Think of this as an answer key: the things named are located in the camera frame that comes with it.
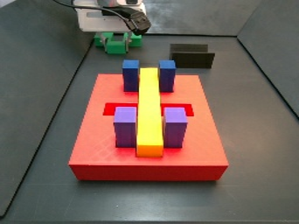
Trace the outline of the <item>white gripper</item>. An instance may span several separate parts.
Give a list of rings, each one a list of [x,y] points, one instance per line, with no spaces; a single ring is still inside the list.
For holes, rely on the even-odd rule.
[[[146,5],[143,0],[74,0],[75,11],[78,12],[79,28],[84,32],[99,32],[99,37],[104,51],[107,52],[107,41],[104,32],[123,32],[123,42],[126,53],[130,47],[130,33],[124,21],[118,16],[104,16],[102,9],[104,7],[130,7],[141,10],[146,14]]]

